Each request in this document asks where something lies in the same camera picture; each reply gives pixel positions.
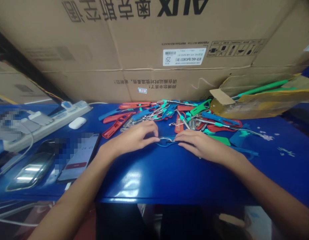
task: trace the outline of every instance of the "shipping label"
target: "shipping label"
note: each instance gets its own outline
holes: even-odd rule
[[[165,49],[163,66],[201,65],[206,48]]]

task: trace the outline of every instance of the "white cable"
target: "white cable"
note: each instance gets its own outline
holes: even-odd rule
[[[169,126],[174,125],[174,126],[180,126],[183,125],[184,123],[179,123],[179,124],[175,124],[175,123],[170,123]]]
[[[33,137],[33,134],[32,132],[25,126],[23,125],[22,123],[20,123],[20,125],[22,125],[26,130],[28,130],[29,134],[31,135],[31,144],[30,146],[28,147],[28,149],[17,159],[15,160],[12,164],[10,164],[10,166],[8,166],[7,168],[5,168],[2,172],[0,172],[0,176],[2,174],[5,174],[7,171],[9,171],[14,165],[16,165],[23,157],[24,155],[27,154],[27,152],[30,150],[30,148],[32,148],[33,146],[33,143],[34,143],[34,137]]]
[[[5,202],[0,202],[0,204],[2,203],[7,203],[7,202],[13,202],[14,200],[10,200],[10,201],[5,201]]]
[[[0,219],[0,222],[11,223],[11,224],[25,226],[25,227],[37,227],[38,226],[38,224],[21,223],[21,222],[15,222],[15,221],[10,221],[10,220],[5,220],[5,219]]]
[[[108,103],[104,103],[104,102],[95,102],[95,103],[88,103],[88,105],[91,105],[91,104],[108,104]]]
[[[15,205],[17,203],[19,203],[19,202],[15,202],[15,203],[11,203],[11,204],[8,204],[8,205],[4,205],[4,206],[0,207],[0,209],[6,208],[6,207],[9,207],[9,206],[12,206],[12,205]]]
[[[174,142],[174,140],[171,140],[170,138],[166,138],[166,137],[159,137],[159,139],[166,139],[166,140],[169,140],[170,142]]]

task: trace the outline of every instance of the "metal shaft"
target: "metal shaft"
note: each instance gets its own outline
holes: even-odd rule
[[[178,113],[179,117],[181,118],[182,115],[181,115],[181,113],[180,113],[178,110],[177,110],[177,113]],[[187,127],[187,129],[190,129],[190,127],[189,127],[189,125],[187,124],[186,120],[185,120],[184,118],[181,118],[181,119],[182,119],[182,122],[184,123],[184,125]]]
[[[208,124],[205,123],[199,131],[202,132],[202,131],[207,127],[207,125],[208,125]]]
[[[213,124],[213,125],[215,124],[215,122],[211,122],[211,121],[206,121],[206,120],[201,120],[201,119],[196,119],[196,120],[199,121],[199,122],[209,123],[209,124]],[[247,131],[247,132],[256,134],[256,135],[258,135],[258,136],[261,136],[260,133],[256,133],[256,132],[251,131],[251,130],[249,130],[249,129],[243,129],[243,128],[238,128],[238,127],[233,127],[233,126],[224,125],[224,124],[223,124],[223,127],[227,127],[227,128],[234,129],[234,130]]]

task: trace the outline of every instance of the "power cord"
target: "power cord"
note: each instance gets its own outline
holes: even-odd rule
[[[88,105],[97,104],[97,103],[99,103],[99,104],[108,104],[108,103],[104,103],[104,102],[94,102],[94,103],[88,103]]]
[[[32,148],[32,146],[33,146],[34,137],[33,137],[32,132],[31,132],[25,125],[23,125],[22,123],[20,123],[20,125],[22,125],[25,129],[28,130],[28,132],[29,132],[29,134],[30,134],[30,136],[31,136],[31,144],[30,144],[30,146],[28,147],[28,149],[27,149],[17,160],[15,160],[10,166],[8,166],[6,169],[4,169],[2,172],[0,172],[0,176],[1,176],[2,174],[5,174],[5,173],[6,173],[7,171],[9,171],[14,165],[16,165],[16,164],[24,157],[24,155],[27,154],[27,152],[30,150],[30,148]]]

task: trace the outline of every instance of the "wire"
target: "wire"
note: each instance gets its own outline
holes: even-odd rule
[[[7,97],[1,95],[1,94],[0,94],[0,98],[1,98],[2,100],[4,100],[4,101],[10,103],[10,104],[18,105],[18,103],[16,103],[15,101],[12,101],[11,99],[9,99],[9,98],[7,98]]]
[[[7,61],[3,61],[5,64],[7,64],[8,66],[12,67],[15,69],[14,66],[12,66],[9,62]],[[57,99],[59,99],[61,102],[64,102],[64,100],[60,97],[57,97],[56,95],[54,95],[53,93],[48,92],[47,90],[45,90],[43,87],[41,87],[39,84],[37,84],[35,81],[33,81],[32,79],[28,78],[26,75],[24,75],[23,73],[21,73],[25,78],[27,78],[28,80],[30,80],[34,85],[36,85],[38,88],[40,88],[42,91],[46,92],[47,94],[49,94],[51,97],[55,97]]]
[[[160,140],[162,139],[166,139],[166,140],[169,140],[170,142],[174,142],[174,140],[171,140],[170,138],[166,138],[166,137],[159,137]]]
[[[179,123],[179,124],[170,123],[169,126],[171,126],[171,125],[180,126],[180,125],[183,125],[183,124],[184,124],[184,123]]]
[[[33,146],[34,137],[33,137],[32,132],[31,132],[25,125],[23,125],[22,123],[20,123],[20,125],[22,125],[25,129],[28,130],[28,132],[29,132],[29,134],[30,134],[30,136],[31,136],[31,144],[30,144],[30,146],[28,147],[28,149],[27,149],[17,160],[15,160],[12,164],[10,164],[10,166],[8,166],[8,167],[5,168],[2,172],[0,172],[0,176],[1,176],[2,174],[5,174],[5,173],[6,173],[7,171],[9,171],[14,165],[16,165],[16,164],[24,157],[24,155],[26,155],[26,153],[30,150],[30,148],[32,148],[32,146]]]
[[[45,90],[43,87],[41,87],[39,84],[37,84],[35,81],[33,81],[32,79],[28,78],[27,76],[25,76],[28,80],[30,80],[34,85],[36,85],[38,88],[40,88],[42,91],[46,92],[47,94],[49,94],[51,97],[55,97],[57,99],[59,99],[61,102],[64,102],[64,100],[60,97],[57,97],[56,95],[54,95],[53,93],[48,92],[47,90]]]
[[[94,103],[88,103],[88,105],[97,104],[97,103],[99,103],[99,104],[108,104],[108,103],[104,103],[104,102],[94,102]]]
[[[10,220],[5,220],[5,219],[0,219],[0,222],[11,223],[11,224],[25,226],[25,227],[37,227],[38,226],[38,224],[21,223],[21,222],[10,221]]]
[[[5,201],[5,202],[0,202],[0,204],[2,203],[7,203],[7,202],[13,202],[14,200],[9,200],[9,201]]]
[[[15,205],[15,204],[17,204],[17,203],[20,203],[20,202],[14,202],[14,203],[10,203],[10,204],[8,204],[8,205],[4,205],[4,206],[0,207],[0,209],[6,208],[6,207],[9,207],[9,206],[12,206],[12,205]]]

